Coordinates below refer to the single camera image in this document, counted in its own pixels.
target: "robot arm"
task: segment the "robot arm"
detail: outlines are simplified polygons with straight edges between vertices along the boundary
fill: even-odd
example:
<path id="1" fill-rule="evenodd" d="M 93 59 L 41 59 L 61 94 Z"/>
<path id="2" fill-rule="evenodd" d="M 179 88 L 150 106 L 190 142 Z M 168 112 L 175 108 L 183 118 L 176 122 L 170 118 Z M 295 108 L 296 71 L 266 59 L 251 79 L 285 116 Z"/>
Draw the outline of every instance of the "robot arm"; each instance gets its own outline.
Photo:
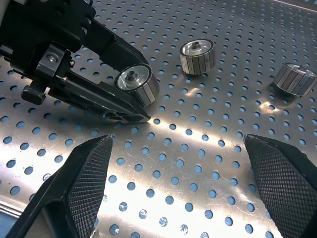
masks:
<path id="1" fill-rule="evenodd" d="M 16 72 L 32 79 L 21 95 L 26 101 L 40 105 L 49 87 L 49 95 L 93 114 L 112 120 L 147 121 L 150 117 L 142 107 L 159 92 L 151 68 L 141 76 L 145 86 L 155 85 L 148 87 L 152 100 L 132 94 L 135 90 L 130 89 L 139 88 L 133 88 L 131 78 L 126 82 L 132 87 L 122 90 L 103 82 L 97 85 L 71 70 L 75 64 L 71 52 L 82 45 L 118 71 L 129 71 L 136 64 L 148 66 L 141 52 L 97 22 L 95 14 L 92 1 L 28 0 L 21 4 L 11 0 L 0 26 L 0 55 Z"/>

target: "grooved roller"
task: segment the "grooved roller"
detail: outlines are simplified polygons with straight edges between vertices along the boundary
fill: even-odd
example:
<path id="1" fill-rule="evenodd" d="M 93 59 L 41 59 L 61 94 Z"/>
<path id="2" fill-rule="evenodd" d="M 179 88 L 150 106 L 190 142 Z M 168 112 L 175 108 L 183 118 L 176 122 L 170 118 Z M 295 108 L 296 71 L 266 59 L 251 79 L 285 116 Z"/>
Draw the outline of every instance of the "grooved roller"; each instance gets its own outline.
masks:
<path id="1" fill-rule="evenodd" d="M 273 82 L 288 93 L 306 96 L 316 84 L 317 74 L 304 65 L 284 63 Z"/>
<path id="2" fill-rule="evenodd" d="M 159 94 L 158 80 L 147 64 L 136 64 L 124 69 L 116 77 L 114 85 L 143 107 L 151 104 Z"/>
<path id="3" fill-rule="evenodd" d="M 183 71 L 187 74 L 202 74 L 214 67 L 214 43 L 211 40 L 190 41 L 184 44 L 179 52 Z"/>

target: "metal roller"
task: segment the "metal roller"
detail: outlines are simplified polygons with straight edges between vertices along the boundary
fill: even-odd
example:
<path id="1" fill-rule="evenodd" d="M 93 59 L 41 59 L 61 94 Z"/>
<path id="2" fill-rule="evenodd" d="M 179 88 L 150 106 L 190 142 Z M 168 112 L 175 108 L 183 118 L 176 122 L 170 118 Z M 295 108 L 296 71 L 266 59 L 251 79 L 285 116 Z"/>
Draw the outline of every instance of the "metal roller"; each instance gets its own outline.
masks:
<path id="1" fill-rule="evenodd" d="M 114 85 L 143 107 L 151 104 L 159 94 L 159 83 L 147 64 L 136 64 L 124 69 L 115 78 Z"/>
<path id="2" fill-rule="evenodd" d="M 214 43 L 211 40 L 190 41 L 184 44 L 179 52 L 183 71 L 187 74 L 202 74 L 214 67 Z"/>
<path id="3" fill-rule="evenodd" d="M 306 96 L 316 84 L 317 74 L 304 65 L 284 63 L 273 82 L 288 93 Z"/>

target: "textured gripper pad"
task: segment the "textured gripper pad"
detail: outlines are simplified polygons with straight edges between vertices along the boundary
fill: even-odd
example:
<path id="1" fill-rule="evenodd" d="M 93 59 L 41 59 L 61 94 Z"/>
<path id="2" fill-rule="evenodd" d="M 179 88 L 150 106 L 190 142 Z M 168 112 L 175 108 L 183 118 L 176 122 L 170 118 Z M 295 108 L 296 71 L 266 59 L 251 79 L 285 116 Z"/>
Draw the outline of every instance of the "textured gripper pad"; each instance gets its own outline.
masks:
<path id="1" fill-rule="evenodd" d="M 80 238 L 90 236 L 103 199 L 112 139 L 101 141 L 88 155 L 68 196 L 68 206 Z"/>
<path id="2" fill-rule="evenodd" d="M 246 135 L 245 146 L 260 197 L 281 235 L 317 237 L 316 167 L 297 148 L 277 140 Z"/>

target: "perforated aluminum plate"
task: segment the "perforated aluminum plate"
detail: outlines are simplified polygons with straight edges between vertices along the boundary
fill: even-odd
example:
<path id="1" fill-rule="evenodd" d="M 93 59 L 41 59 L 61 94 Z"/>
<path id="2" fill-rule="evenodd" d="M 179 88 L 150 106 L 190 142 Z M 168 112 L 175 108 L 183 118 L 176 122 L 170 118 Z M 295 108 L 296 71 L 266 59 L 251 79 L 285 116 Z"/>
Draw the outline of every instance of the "perforated aluminum plate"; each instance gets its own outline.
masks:
<path id="1" fill-rule="evenodd" d="M 316 92 L 280 98 L 269 85 L 283 62 L 317 67 L 313 12 L 274 1 L 97 1 L 98 21 L 142 51 L 160 80 L 143 124 L 107 124 L 48 97 L 0 59 L 0 201 L 19 215 L 71 150 L 113 134 L 101 237 L 281 237 L 254 186 L 246 133 L 295 145 L 317 165 Z M 187 78 L 179 48 L 216 42 L 211 72 Z M 118 74 L 86 48 L 75 71 L 110 84 Z"/>

